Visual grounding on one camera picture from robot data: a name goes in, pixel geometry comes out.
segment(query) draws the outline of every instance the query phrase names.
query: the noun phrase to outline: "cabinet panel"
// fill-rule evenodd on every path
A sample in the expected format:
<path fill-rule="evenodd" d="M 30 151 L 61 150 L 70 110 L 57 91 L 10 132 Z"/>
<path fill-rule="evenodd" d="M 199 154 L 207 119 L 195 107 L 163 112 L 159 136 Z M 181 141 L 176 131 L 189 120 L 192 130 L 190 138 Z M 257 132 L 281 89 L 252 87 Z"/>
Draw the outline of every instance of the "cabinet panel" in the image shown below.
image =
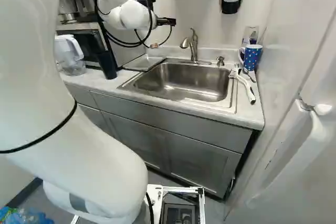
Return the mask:
<path fill-rule="evenodd" d="M 66 85 L 72 97 L 79 103 L 97 109 L 98 106 L 89 90 L 80 89 L 75 86 Z"/>
<path fill-rule="evenodd" d="M 136 152 L 149 165 L 168 170 L 164 131 L 109 113 L 103 114 L 111 124 L 115 138 Z"/>
<path fill-rule="evenodd" d="M 175 134 L 168 143 L 172 174 L 224 196 L 240 154 Z"/>
<path fill-rule="evenodd" d="M 78 105 L 84 114 L 94 123 L 97 127 L 101 128 L 105 133 L 111 135 L 110 129 L 99 110 L 84 106 L 82 104 Z"/>
<path fill-rule="evenodd" d="M 243 153 L 252 130 L 92 92 L 100 110 Z"/>

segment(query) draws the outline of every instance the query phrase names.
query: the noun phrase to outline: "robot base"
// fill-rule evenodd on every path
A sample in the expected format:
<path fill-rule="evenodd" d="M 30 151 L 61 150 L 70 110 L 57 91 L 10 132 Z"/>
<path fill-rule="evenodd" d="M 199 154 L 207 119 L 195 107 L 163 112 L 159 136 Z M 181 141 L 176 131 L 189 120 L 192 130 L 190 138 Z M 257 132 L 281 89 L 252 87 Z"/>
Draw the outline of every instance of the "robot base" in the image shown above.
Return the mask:
<path fill-rule="evenodd" d="M 147 193 L 153 207 L 153 224 L 205 224 L 205 196 L 203 187 L 170 187 L 148 185 Z M 138 223 L 149 223 L 149 208 L 145 198 L 146 213 Z M 77 224 L 80 217 L 74 216 L 71 224 Z"/>

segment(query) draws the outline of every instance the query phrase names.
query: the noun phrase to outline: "gray tray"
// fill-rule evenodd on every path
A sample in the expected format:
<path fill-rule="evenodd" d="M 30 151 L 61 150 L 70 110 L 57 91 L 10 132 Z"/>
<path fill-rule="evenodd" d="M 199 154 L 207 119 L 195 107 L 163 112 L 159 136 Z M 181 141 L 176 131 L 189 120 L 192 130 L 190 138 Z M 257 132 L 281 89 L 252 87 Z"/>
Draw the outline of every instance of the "gray tray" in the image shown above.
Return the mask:
<path fill-rule="evenodd" d="M 142 55 L 135 60 L 132 60 L 123 67 L 129 70 L 136 70 L 136 71 L 149 71 L 154 68 L 156 65 L 160 64 L 164 61 L 166 57 L 158 57 L 158 56 L 148 56 L 147 54 Z"/>

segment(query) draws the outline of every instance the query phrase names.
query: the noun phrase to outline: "sink basin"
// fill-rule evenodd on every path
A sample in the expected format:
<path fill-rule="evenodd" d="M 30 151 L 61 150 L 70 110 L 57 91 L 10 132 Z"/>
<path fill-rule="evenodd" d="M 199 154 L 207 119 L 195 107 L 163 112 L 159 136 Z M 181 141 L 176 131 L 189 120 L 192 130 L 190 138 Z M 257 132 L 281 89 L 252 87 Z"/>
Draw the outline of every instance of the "sink basin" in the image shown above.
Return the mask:
<path fill-rule="evenodd" d="M 129 90 L 169 100 L 219 102 L 228 95 L 230 70 L 164 62 L 127 84 Z"/>

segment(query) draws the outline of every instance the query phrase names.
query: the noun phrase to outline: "blue mug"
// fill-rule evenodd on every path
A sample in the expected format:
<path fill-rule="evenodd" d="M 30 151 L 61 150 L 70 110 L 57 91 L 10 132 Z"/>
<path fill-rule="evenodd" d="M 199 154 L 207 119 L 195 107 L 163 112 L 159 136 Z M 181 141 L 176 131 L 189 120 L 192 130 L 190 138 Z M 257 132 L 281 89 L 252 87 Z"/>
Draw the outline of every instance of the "blue mug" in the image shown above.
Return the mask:
<path fill-rule="evenodd" d="M 238 50 L 238 58 L 248 71 L 254 71 L 262 53 L 261 45 L 246 45 Z"/>

